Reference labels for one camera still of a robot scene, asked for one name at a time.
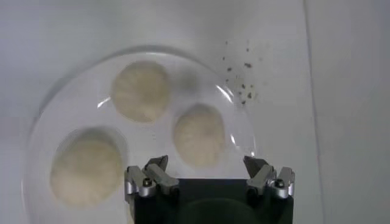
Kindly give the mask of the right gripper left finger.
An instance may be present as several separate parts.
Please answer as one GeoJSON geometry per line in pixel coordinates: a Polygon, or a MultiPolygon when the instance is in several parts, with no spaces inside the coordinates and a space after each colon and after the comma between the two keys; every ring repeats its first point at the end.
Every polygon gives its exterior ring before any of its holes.
{"type": "Polygon", "coordinates": [[[143,169],[129,166],[124,172],[125,201],[130,203],[136,196],[151,198],[158,192],[177,200],[180,195],[179,180],[165,172],[168,160],[168,155],[164,155],[150,159],[143,169]]]}

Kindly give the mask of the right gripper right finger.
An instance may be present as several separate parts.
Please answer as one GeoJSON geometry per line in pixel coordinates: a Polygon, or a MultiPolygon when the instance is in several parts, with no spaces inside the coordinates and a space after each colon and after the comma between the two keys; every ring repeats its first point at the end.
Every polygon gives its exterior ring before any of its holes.
{"type": "Polygon", "coordinates": [[[290,167],[282,167],[279,173],[264,159],[245,156],[244,165],[250,178],[247,187],[257,195],[269,191],[274,198],[287,199],[294,196],[295,173],[290,167]]]}

